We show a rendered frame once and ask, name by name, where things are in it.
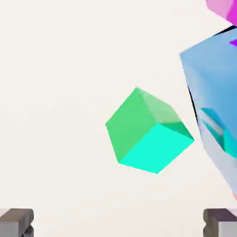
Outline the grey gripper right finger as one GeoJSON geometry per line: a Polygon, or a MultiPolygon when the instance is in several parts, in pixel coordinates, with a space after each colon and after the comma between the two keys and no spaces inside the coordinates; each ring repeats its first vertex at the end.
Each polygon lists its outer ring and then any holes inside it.
{"type": "Polygon", "coordinates": [[[237,237],[237,209],[207,208],[203,220],[203,237],[237,237]]]}

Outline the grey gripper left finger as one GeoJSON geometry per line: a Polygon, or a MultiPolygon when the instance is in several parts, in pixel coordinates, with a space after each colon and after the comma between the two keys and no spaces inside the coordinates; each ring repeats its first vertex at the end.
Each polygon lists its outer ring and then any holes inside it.
{"type": "Polygon", "coordinates": [[[0,237],[34,237],[34,211],[24,208],[0,208],[0,237]]]}

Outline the small green cube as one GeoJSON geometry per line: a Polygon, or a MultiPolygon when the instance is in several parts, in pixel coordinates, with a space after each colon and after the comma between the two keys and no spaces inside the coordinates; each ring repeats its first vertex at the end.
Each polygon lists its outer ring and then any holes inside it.
{"type": "Polygon", "coordinates": [[[135,88],[106,122],[119,164],[158,174],[194,142],[171,105],[135,88]]]}

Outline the large blue box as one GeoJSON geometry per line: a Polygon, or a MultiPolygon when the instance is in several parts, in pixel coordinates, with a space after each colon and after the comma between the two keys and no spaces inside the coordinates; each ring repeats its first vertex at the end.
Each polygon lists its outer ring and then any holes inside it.
{"type": "Polygon", "coordinates": [[[204,149],[237,196],[237,27],[180,54],[204,149]]]}

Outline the large pink box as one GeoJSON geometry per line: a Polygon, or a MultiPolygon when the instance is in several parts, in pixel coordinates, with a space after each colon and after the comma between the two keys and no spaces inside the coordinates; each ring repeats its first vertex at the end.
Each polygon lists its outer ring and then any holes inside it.
{"type": "Polygon", "coordinates": [[[237,26],[237,0],[206,0],[206,6],[218,16],[237,26]]]}

